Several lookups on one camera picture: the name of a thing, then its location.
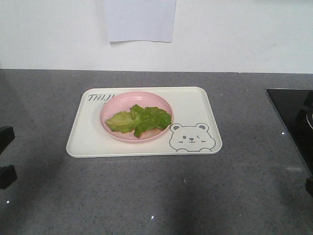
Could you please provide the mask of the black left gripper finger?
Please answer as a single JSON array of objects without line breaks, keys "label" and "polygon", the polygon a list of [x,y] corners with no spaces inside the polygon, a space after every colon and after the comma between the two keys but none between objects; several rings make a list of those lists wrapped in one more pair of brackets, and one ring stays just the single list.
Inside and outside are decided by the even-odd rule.
[{"label": "black left gripper finger", "polygon": [[0,128],[0,153],[14,140],[15,133],[13,127],[5,126]]},{"label": "black left gripper finger", "polygon": [[0,188],[6,189],[17,180],[17,174],[13,165],[0,168]]}]

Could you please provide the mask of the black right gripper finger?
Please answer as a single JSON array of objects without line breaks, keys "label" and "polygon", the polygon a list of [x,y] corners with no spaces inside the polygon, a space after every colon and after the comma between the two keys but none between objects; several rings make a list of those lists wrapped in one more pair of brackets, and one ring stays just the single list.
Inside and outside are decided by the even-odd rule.
[{"label": "black right gripper finger", "polygon": [[313,196],[313,176],[306,179],[306,191]]}]

